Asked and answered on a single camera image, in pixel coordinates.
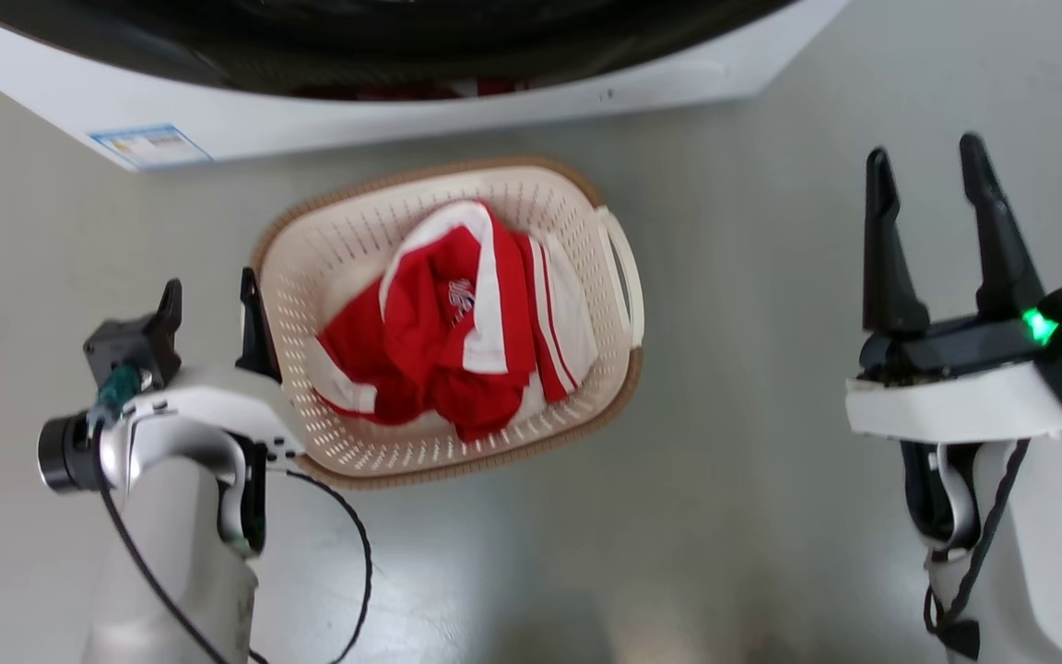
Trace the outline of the red and white garment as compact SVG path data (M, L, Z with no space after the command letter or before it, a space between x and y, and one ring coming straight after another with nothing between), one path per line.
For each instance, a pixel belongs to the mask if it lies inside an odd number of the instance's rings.
M436 413L460 440L568 399L598 358L584 287L555 236L455 201L306 345L313 392L384 426Z

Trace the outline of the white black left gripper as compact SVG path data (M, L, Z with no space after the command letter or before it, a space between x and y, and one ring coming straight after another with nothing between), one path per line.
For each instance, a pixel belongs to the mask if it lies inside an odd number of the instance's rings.
M242 348L236 367L184 367L168 386L150 388L112 408L100 433L105 472L145 472L185 457L211 472L242 472L252 454L242 443L263 443L277 459L302 457L307 432L282 391L281 370L266 319L260 282L242 269ZM176 335L183 285L166 280L156 331Z

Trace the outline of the blue white energy label sticker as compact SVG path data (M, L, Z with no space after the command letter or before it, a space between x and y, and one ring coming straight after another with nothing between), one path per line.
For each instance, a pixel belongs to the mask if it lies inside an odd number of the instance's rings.
M126 127L88 135L123 167L136 172L210 163L212 157L173 124Z

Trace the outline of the beige plastic laundry basket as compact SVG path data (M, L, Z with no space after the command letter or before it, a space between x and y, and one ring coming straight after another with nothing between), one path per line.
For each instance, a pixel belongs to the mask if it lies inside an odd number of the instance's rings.
M598 350L593 370L568 399L472 443L433 415L405 426L341 418L313 391L303 346L384 268L388 252L422 216L468 198L514 229L560 240L584 286ZM547 157L438 165L308 198L266 228L250 266L282 390L303 425L296 467L330 487L448 480L561 448L617 419L641 379L643 285L626 232L589 178Z

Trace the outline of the dark washing machine door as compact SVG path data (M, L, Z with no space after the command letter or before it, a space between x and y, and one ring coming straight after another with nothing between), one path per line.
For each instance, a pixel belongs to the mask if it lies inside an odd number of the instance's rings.
M800 0L0 0L0 29L122 70L295 100L556 87L735 35Z

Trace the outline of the white washing machine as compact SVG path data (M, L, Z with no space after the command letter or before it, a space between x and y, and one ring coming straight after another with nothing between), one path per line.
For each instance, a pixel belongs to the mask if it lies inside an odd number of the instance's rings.
M301 154L392 140L546 125L626 113L746 100L763 92L850 4L800 0L676 54L556 87L481 93L453 84L447 100L295 100L212 89L122 70L0 29L0 92L119 167L89 134L174 125L215 161Z

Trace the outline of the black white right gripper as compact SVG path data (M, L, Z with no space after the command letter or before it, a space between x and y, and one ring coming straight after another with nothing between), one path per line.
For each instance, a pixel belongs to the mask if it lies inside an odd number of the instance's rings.
M844 410L857 433L950 445L1062 432L1062 289L1044 293L982 136L958 142L976 215L978 314L932 326L897 228L901 198L885 148L867 156L863 370Z

